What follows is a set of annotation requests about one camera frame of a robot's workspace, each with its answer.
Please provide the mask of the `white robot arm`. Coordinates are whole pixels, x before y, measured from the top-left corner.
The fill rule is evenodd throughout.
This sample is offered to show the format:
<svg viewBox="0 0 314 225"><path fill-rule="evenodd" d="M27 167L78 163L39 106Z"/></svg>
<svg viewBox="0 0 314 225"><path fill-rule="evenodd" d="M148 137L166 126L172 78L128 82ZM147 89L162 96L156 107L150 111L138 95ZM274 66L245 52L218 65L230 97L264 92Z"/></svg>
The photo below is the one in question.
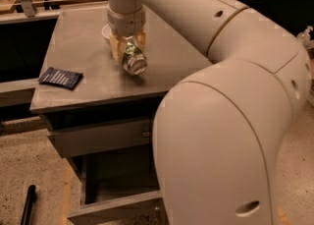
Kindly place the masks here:
<svg viewBox="0 0 314 225"><path fill-rule="evenodd" d="M279 225L281 142L311 88L303 44L236 0L109 0L113 29L146 6L209 66L163 98L153 153L170 225Z"/></svg>

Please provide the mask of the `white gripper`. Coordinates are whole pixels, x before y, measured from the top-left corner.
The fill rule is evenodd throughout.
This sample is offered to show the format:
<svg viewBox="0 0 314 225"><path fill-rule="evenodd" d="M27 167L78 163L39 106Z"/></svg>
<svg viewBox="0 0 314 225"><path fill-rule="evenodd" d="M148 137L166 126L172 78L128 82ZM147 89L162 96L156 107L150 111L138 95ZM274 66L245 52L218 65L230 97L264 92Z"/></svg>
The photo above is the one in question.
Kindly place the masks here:
<svg viewBox="0 0 314 225"><path fill-rule="evenodd" d="M122 64L127 48L127 40L124 38L137 34L138 46L143 50L146 42L146 33L143 30L146 16L145 9L141 7L138 11L130 14L114 12L107 8L107 21L111 29L109 40L114 60Z"/></svg>

